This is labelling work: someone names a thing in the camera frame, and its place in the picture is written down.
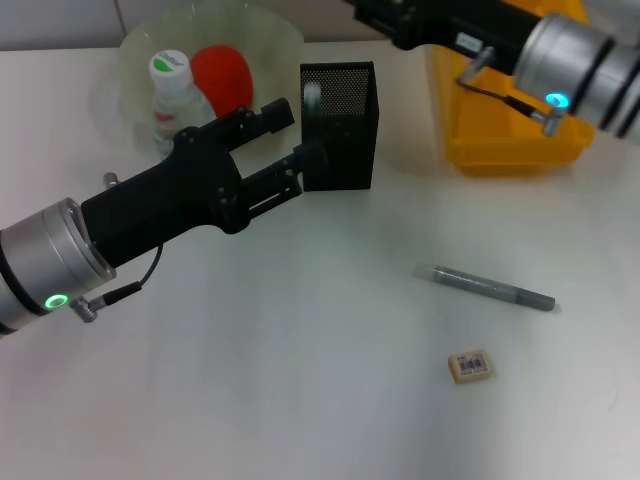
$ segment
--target barcode label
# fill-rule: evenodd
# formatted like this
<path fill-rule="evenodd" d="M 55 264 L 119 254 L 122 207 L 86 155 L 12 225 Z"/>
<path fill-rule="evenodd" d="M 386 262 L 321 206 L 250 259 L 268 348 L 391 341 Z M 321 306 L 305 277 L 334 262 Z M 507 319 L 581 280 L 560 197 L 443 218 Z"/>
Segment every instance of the barcode label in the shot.
<path fill-rule="evenodd" d="M 460 32 L 456 37 L 456 45 L 466 48 L 467 50 L 471 50 L 473 53 L 480 53 L 484 43 L 482 43 L 482 40 L 478 40 L 471 35 Z"/>
<path fill-rule="evenodd" d="M 460 368 L 460 375 L 473 375 L 474 373 L 481 373 L 489 370 L 487 362 L 481 353 L 468 357 L 458 357 L 457 361 L 458 367 Z"/>

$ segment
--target yellow bin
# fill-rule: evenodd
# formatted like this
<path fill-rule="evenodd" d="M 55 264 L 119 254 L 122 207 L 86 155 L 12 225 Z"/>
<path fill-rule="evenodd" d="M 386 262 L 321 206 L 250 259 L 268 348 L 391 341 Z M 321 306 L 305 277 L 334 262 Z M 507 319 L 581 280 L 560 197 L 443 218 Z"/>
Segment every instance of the yellow bin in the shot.
<path fill-rule="evenodd" d="M 509 3 L 544 16 L 561 12 L 587 22 L 580 0 L 511 0 Z M 591 145 L 594 129 L 567 117 L 555 137 L 545 137 L 542 125 L 500 101 L 468 92 L 455 84 L 469 59 L 434 46 L 433 62 L 447 157 L 469 175 L 535 175 L 578 159 Z M 513 87 L 512 78 L 486 69 L 472 84 L 512 95 L 542 111 L 550 108 Z"/>

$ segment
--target eraser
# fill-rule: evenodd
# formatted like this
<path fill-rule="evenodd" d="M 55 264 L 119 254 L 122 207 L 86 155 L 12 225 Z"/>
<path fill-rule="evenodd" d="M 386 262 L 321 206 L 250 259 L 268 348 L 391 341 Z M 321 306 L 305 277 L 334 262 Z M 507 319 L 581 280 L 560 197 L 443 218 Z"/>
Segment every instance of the eraser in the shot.
<path fill-rule="evenodd" d="M 453 381 L 458 385 L 486 380 L 493 373 L 489 356 L 484 350 L 451 355 L 449 370 L 451 370 Z"/>

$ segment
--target gray marker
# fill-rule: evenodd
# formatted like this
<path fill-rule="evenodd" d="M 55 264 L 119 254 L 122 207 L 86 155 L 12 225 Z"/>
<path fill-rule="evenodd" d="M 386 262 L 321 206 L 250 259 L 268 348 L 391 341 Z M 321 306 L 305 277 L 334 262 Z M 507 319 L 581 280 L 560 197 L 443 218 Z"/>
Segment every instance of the gray marker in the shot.
<path fill-rule="evenodd" d="M 442 285 L 459 288 L 468 292 L 478 293 L 485 297 L 497 298 L 503 302 L 524 305 L 544 312 L 550 312 L 556 305 L 555 298 L 530 292 L 522 288 L 495 282 L 468 273 L 432 265 L 421 265 L 416 268 L 414 275 L 424 280 L 433 280 Z"/>

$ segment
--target pen holder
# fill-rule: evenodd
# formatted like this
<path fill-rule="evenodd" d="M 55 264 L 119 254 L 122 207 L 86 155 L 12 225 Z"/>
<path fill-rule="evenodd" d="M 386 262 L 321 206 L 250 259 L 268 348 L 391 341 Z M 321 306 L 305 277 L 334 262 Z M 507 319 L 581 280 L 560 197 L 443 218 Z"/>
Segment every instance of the pen holder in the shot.
<path fill-rule="evenodd" d="M 302 142 L 320 138 L 327 153 L 326 167 L 304 173 L 305 191 L 371 188 L 379 117 L 373 62 L 301 65 L 300 84 Z M 314 108 L 305 104 L 308 84 L 320 87 Z"/>

